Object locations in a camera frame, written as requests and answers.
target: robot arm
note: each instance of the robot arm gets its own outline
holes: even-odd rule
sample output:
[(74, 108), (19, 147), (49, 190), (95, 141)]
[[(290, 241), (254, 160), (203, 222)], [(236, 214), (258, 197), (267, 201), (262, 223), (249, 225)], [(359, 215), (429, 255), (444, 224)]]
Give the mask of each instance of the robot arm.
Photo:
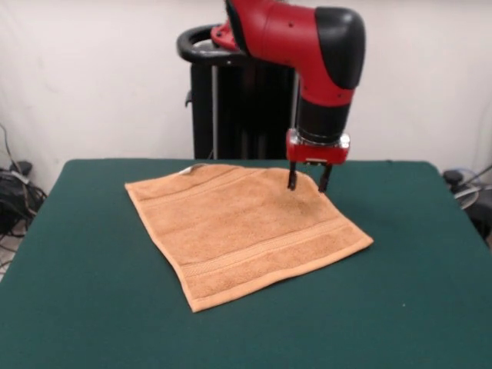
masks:
[(237, 46), (247, 55), (289, 65), (300, 75), (296, 128), (288, 132), (288, 187), (297, 162), (322, 163), (320, 191), (333, 164), (342, 164), (350, 140), (343, 135), (364, 63), (361, 17), (346, 8), (305, 8), (276, 0), (226, 0)]

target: orange towel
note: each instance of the orange towel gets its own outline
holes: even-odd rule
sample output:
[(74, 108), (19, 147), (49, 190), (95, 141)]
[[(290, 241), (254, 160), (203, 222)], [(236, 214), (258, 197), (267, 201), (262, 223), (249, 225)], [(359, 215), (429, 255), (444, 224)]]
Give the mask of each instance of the orange towel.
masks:
[(193, 312), (242, 298), (366, 248), (372, 239), (307, 175), (204, 165), (126, 184)]

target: cable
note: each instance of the cable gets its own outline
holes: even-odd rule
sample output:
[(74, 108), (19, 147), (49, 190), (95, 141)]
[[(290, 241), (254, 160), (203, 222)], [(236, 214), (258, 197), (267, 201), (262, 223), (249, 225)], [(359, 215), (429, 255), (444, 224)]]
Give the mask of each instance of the cable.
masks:
[(7, 265), (9, 265), (10, 263), (12, 263), (12, 259), (7, 260), (5, 263), (1, 263), (0, 264), (0, 269), (3, 269), (4, 267), (6, 267)]
[(472, 188), (468, 188), (467, 190), (463, 190), (461, 192), (454, 194), (454, 198), (458, 199), (467, 196), (468, 194), (474, 194), (476, 192), (488, 191), (488, 190), (492, 190), (492, 185), (483, 186), (483, 187), (472, 187)]
[[(450, 171), (461, 171), (463, 173), (468, 173), (469, 175), (471, 175), (471, 177), (477, 177), (477, 173), (472, 171), (471, 169), (468, 169), (468, 168), (452, 168), (452, 169), (450, 169)], [(478, 179), (477, 183), (479, 185), (483, 184), (480, 179)]]
[(17, 234), (13, 230), (21, 222), (25, 231), (28, 230), (47, 195), (24, 177), (21, 166), (12, 157), (8, 132), (1, 123), (0, 130), (4, 133), (6, 154), (12, 162), (10, 170), (0, 169), (0, 236), (22, 238), (24, 232)]
[[(4, 137), (4, 141), (5, 141), (5, 149), (7, 150), (7, 155), (8, 157), (10, 158), (10, 161), (12, 162), (12, 164), (17, 168), (17, 171), (20, 175), (22, 175), (22, 170), (21, 170), (21, 167), (20, 165), (18, 164), (17, 161), (15, 161), (12, 157), (12, 153), (10, 152), (10, 147), (8, 146), (8, 134), (7, 134), (7, 129), (3, 126), (2, 123), (0, 123), (0, 129), (3, 130), (3, 137)], [(22, 190), (24, 191), (24, 203), (25, 203), (25, 208), (33, 215), (36, 215), (37, 213), (32, 210), (30, 207), (29, 207), (29, 202), (28, 202), (28, 194), (27, 194), (27, 189), (25, 187), (25, 183), (22, 182), (21, 184), (22, 186)]]
[(14, 250), (13, 248), (8, 248), (7, 246), (4, 246), (3, 244), (0, 244), (0, 248), (3, 248), (4, 250), (11, 252), (13, 254), (15, 254), (17, 252), (17, 250)]
[(480, 194), (477, 191), (473, 195), (474, 195), (473, 198), (471, 198), (470, 200), (468, 200), (468, 202), (465, 202), (464, 204), (461, 205), (461, 210), (468, 209), (471, 205), (473, 205), (475, 202), (477, 202)]
[(492, 169), (492, 164), (489, 165), (488, 167), (486, 167), (483, 171), (481, 171), (478, 174), (476, 174), (475, 176), (473, 176), (472, 178), (470, 178), (467, 181), (465, 181), (463, 183), (463, 185), (468, 185), (469, 183), (473, 182), (475, 179), (480, 178), (482, 175), (484, 175), (485, 173), (487, 173), (490, 169)]

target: white wall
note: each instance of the white wall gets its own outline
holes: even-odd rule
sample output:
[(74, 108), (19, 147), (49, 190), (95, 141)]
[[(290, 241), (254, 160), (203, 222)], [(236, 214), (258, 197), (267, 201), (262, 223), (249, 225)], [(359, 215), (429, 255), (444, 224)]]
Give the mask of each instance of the white wall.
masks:
[[(351, 158), (492, 161), (492, 5), (295, 2), (365, 20)], [(71, 158), (191, 158), (189, 71), (175, 39), (224, 17), (220, 0), (0, 1), (0, 120), (14, 156), (47, 189)]]

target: green felt surface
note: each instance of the green felt surface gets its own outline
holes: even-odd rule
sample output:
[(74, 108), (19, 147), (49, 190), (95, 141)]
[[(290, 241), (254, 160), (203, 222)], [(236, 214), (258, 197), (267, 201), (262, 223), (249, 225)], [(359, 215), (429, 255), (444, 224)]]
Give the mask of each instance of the green felt surface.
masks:
[(1, 368), (492, 366), (492, 259), (435, 168), (335, 168), (329, 197), (374, 244), (193, 314), (123, 187), (190, 164), (65, 166), (0, 283)]

